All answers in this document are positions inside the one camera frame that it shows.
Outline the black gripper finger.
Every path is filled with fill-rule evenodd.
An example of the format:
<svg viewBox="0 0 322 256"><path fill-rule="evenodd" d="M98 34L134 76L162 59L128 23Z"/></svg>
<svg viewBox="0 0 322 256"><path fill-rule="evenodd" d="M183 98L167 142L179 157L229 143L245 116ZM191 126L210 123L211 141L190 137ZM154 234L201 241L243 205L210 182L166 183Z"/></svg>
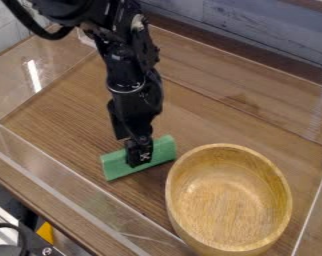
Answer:
<svg viewBox="0 0 322 256"><path fill-rule="evenodd" d="M124 148L126 162L132 168L152 161L154 140L151 137L130 138L124 143Z"/></svg>
<svg viewBox="0 0 322 256"><path fill-rule="evenodd" d="M108 112L110 112L110 118L111 118L111 123L112 123L116 139L122 140L122 139L128 138L130 134L128 134L127 129L123 125L123 122L118 118L114 101L108 102L107 109L108 109Z"/></svg>

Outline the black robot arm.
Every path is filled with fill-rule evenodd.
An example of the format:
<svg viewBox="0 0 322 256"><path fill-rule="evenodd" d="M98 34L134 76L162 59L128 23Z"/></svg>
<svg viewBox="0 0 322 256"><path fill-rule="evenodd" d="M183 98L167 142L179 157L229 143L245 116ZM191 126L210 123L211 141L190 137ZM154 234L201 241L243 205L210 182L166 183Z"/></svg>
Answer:
<svg viewBox="0 0 322 256"><path fill-rule="evenodd" d="M38 23L19 0L3 4L39 37L55 41L74 29L94 40L107 67L112 94L108 111L115 136L124 142L126 162L138 167L152 160L152 121L163 111L164 92L150 23L139 0L27 0L39 15L60 25L55 32Z"/></svg>

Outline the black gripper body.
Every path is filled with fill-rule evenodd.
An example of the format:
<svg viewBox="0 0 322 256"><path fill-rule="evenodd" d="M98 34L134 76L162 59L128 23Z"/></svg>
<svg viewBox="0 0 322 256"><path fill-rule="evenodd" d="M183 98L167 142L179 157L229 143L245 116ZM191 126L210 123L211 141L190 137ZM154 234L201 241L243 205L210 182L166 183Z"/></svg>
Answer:
<svg viewBox="0 0 322 256"><path fill-rule="evenodd" d="M122 87L108 82L116 114L130 134L128 138L151 137L152 121L163 111L163 83L156 69L147 75L139 87Z"/></svg>

